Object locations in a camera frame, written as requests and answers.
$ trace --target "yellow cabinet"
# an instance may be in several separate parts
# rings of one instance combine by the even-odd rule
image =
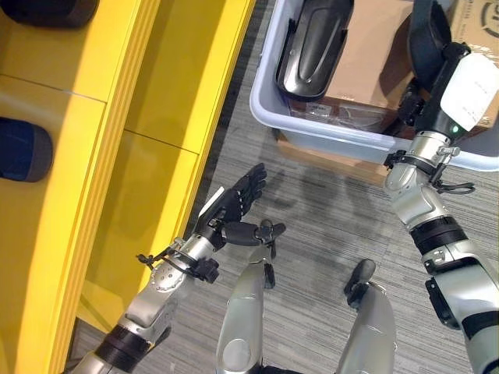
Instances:
[[[43,126],[55,146],[50,175],[41,182],[0,178],[2,373],[42,372],[52,345],[71,335],[72,324],[60,317],[73,291],[68,277],[80,256],[75,217],[103,110],[100,101],[0,76],[0,115]]]
[[[135,255],[182,234],[253,4],[100,0],[81,30],[0,12],[0,115],[55,142],[42,182],[0,178],[1,374],[59,374],[76,311],[109,330]]]

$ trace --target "robot forearm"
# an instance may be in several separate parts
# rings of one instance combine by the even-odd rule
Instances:
[[[407,153],[392,159],[385,189],[433,276],[426,288],[436,313],[444,325],[464,333],[474,372],[490,373],[499,367],[497,271],[468,240],[430,184],[432,171],[453,154],[449,143],[440,133],[419,133]]]

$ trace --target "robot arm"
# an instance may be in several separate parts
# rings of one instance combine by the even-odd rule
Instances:
[[[444,325],[464,333],[473,371],[490,374],[499,373],[497,271],[440,198],[442,192],[474,190],[471,184],[448,186],[440,181],[442,171],[459,152],[453,143],[466,132],[442,109],[442,103],[449,94],[446,88],[451,87],[453,79],[460,79],[453,75],[462,73],[459,64],[468,56],[464,44],[450,43],[445,48],[444,67],[423,113],[415,120],[415,139],[407,152],[398,151],[387,158],[385,164],[391,172],[385,190],[421,252],[426,271],[432,275],[426,288],[438,317]]]
[[[213,283],[218,264],[211,256],[227,242],[259,245],[262,228],[241,221],[261,196],[267,172],[252,168],[227,190],[220,188],[201,210],[193,234],[176,239],[157,256],[139,255],[152,270],[146,287],[132,300],[118,325],[95,352],[86,355],[74,374],[123,374],[169,335],[175,309],[193,289],[194,279]]]

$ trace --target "white plastic bin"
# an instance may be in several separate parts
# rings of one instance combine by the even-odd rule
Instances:
[[[260,66],[253,83],[250,107],[266,126],[280,129],[296,146],[336,153],[382,164],[388,153],[407,150],[410,140],[295,118],[275,84],[275,73],[290,18],[297,19],[303,0],[277,0]],[[462,152],[451,164],[477,171],[499,171],[499,124],[460,142]]]

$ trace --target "white label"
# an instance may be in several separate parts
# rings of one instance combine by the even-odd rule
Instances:
[[[306,113],[309,115],[319,115],[320,117],[329,117],[331,107],[318,103],[306,103]]]
[[[499,69],[480,53],[464,57],[440,102],[442,110],[466,131],[485,114],[499,89]]]

